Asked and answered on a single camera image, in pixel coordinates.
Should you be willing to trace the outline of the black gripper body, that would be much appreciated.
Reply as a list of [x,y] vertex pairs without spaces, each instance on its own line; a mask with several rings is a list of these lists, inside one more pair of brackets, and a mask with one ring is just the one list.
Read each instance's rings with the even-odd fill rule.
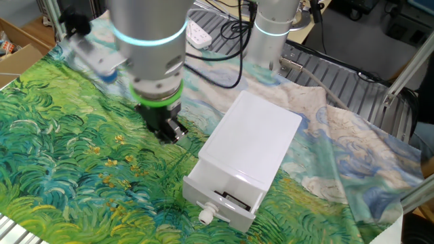
[[171,118],[175,117],[177,118],[178,113],[181,110],[181,105],[172,104],[162,107],[150,107],[143,104],[138,104],[135,106],[135,110],[142,116],[148,129],[156,136],[160,136],[160,122],[170,120]]

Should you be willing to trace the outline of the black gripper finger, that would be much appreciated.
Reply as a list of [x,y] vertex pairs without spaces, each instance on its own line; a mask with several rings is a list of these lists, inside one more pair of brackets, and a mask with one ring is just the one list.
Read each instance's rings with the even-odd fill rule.
[[188,134],[188,129],[181,124],[176,117],[169,120],[169,126],[174,133],[175,138],[183,138]]
[[173,120],[165,120],[159,124],[161,139],[166,143],[174,144],[177,142],[177,124]]

